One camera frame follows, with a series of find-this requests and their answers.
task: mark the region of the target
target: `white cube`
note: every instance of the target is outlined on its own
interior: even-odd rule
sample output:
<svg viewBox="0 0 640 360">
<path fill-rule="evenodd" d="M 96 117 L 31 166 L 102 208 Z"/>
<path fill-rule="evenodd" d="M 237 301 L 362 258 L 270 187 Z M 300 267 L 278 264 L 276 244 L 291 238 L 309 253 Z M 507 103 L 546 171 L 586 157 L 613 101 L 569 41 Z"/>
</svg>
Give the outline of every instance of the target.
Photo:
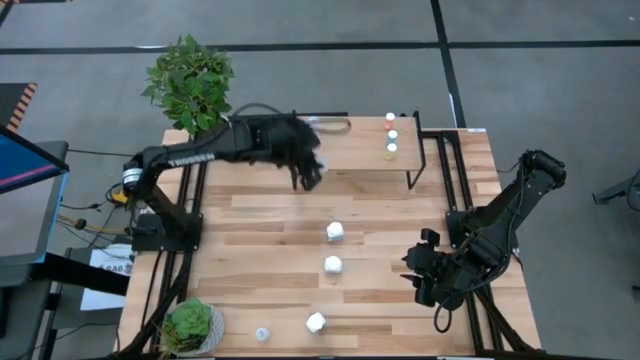
<svg viewBox="0 0 640 360">
<path fill-rule="evenodd" d="M 315 313 L 309 316 L 309 319 L 307 320 L 307 329 L 309 329 L 309 331 L 311 331 L 312 333 L 316 333 L 320 331 L 326 323 L 327 319 L 325 319 L 322 314 Z"/>
<path fill-rule="evenodd" d="M 342 260 L 337 256 L 329 256 L 324 260 L 324 271 L 329 274 L 340 274 L 342 272 Z"/>
<path fill-rule="evenodd" d="M 340 241 L 344 239 L 344 230 L 339 222 L 332 222 L 327 226 L 327 239 L 331 241 Z"/>
</svg>

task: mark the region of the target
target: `green plant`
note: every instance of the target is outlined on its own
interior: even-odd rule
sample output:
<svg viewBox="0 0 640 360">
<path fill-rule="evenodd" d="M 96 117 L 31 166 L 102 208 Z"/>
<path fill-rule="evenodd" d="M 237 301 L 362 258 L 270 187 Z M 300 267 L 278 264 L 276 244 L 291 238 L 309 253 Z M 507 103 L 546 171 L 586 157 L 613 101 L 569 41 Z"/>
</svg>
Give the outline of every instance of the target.
<svg viewBox="0 0 640 360">
<path fill-rule="evenodd" d="M 189 299 L 167 315 L 162 324 L 162 342 L 172 352 L 196 350 L 207 338 L 211 311 L 198 299 Z"/>
<path fill-rule="evenodd" d="M 151 84 L 142 95 L 166 109 L 163 113 L 174 121 L 175 129 L 193 135 L 198 129 L 209 129 L 220 121 L 221 113 L 231 110 L 226 92 L 233 70 L 227 55 L 211 53 L 191 35 L 184 44 L 178 38 L 168 54 L 158 57 L 155 67 L 147 68 L 147 74 Z"/>
</svg>

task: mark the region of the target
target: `wooden tabletop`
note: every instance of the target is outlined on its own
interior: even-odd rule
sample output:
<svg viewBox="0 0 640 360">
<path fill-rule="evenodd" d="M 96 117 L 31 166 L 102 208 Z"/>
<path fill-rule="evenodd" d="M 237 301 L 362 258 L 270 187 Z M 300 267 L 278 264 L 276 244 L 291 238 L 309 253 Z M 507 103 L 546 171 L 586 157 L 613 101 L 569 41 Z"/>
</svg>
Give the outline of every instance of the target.
<svg viewBox="0 0 640 360">
<path fill-rule="evenodd" d="M 318 133 L 322 145 L 318 150 L 326 158 L 330 170 L 419 170 L 422 167 L 420 146 L 413 117 L 397 117 L 392 129 L 398 132 L 398 151 L 392 160 L 386 160 L 387 131 L 384 117 L 348 117 L 351 131 L 346 134 Z"/>
<path fill-rule="evenodd" d="M 488 136 L 459 132 L 474 204 L 485 205 L 501 190 Z M 164 143 L 185 140 L 186 134 L 170 130 Z M 400 258 L 419 241 L 421 228 L 440 232 L 441 249 L 449 250 L 437 147 L 432 140 L 424 140 L 424 146 L 427 168 L 413 190 L 407 190 L 400 172 L 330 171 L 313 192 L 293 192 L 286 170 L 209 163 L 202 203 L 206 226 L 188 296 L 217 306 L 225 316 L 225 335 L 212 355 L 472 354 L 466 307 L 453 313 L 451 330 L 439 334 L 434 309 L 415 304 L 411 284 L 399 276 L 407 272 Z M 167 171 L 159 180 L 174 199 L 180 173 Z M 334 220 L 343 223 L 346 237 L 328 244 L 325 228 Z M 119 327 L 123 344 L 140 329 L 156 254 L 136 257 Z M 343 259 L 341 275 L 324 273 L 323 261 L 331 255 Z M 157 302 L 163 262 L 149 314 Z M 539 346 L 517 263 L 492 285 L 506 318 L 525 341 Z M 315 312 L 327 318 L 319 335 L 305 327 Z M 484 313 L 480 318 L 489 345 Z M 442 314 L 440 321 L 445 320 Z M 268 342 L 255 339 L 260 327 L 271 330 Z"/>
</svg>

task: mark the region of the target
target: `small white cup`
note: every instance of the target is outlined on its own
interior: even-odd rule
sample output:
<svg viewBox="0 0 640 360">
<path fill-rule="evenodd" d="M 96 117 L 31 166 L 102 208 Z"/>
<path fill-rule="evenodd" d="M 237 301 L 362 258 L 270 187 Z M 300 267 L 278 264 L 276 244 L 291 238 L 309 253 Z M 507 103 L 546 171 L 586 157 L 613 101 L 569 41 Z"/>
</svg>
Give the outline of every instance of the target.
<svg viewBox="0 0 640 360">
<path fill-rule="evenodd" d="M 342 272 L 342 260 L 337 256 L 329 256 L 324 260 L 324 271 L 328 274 L 340 274 Z"/>
<path fill-rule="evenodd" d="M 329 242 L 340 241 L 344 239 L 344 230 L 339 222 L 332 222 L 327 226 L 327 239 Z"/>
<path fill-rule="evenodd" d="M 309 316 L 309 319 L 307 320 L 307 329 L 309 329 L 309 331 L 311 331 L 312 333 L 317 333 L 318 331 L 322 330 L 324 324 L 326 323 L 327 319 L 325 319 L 322 314 L 315 313 Z"/>
<path fill-rule="evenodd" d="M 256 340 L 258 341 L 267 341 L 271 336 L 271 331 L 267 328 L 259 328 L 256 330 Z"/>
</svg>

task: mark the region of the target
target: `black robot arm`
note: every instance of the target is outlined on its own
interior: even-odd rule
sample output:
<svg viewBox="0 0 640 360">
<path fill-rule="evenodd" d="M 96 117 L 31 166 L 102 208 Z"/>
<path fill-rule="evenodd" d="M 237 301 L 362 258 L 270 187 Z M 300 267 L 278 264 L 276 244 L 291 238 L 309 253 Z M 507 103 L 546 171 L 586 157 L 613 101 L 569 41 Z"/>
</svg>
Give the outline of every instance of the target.
<svg viewBox="0 0 640 360">
<path fill-rule="evenodd" d="M 520 158 L 516 179 L 487 206 L 449 219 L 453 253 L 436 251 L 439 235 L 423 229 L 425 242 L 409 249 L 403 260 L 415 275 L 405 275 L 416 287 L 416 302 L 455 310 L 466 293 L 498 278 L 517 247 L 514 232 L 543 195 L 564 185 L 564 164 L 544 151 Z"/>
<path fill-rule="evenodd" d="M 193 251 L 198 248 L 202 216 L 189 214 L 173 204 L 156 185 L 167 169 L 214 160 L 231 163 L 266 162 L 291 172 L 293 188 L 298 182 L 312 190 L 322 179 L 321 164 L 313 150 L 320 140 L 309 124 L 295 113 L 266 118 L 232 118 L 209 137 L 170 146 L 152 146 L 124 165 L 123 188 L 129 207 L 144 201 L 154 214 L 140 215 L 132 229 L 133 249 Z"/>
</svg>

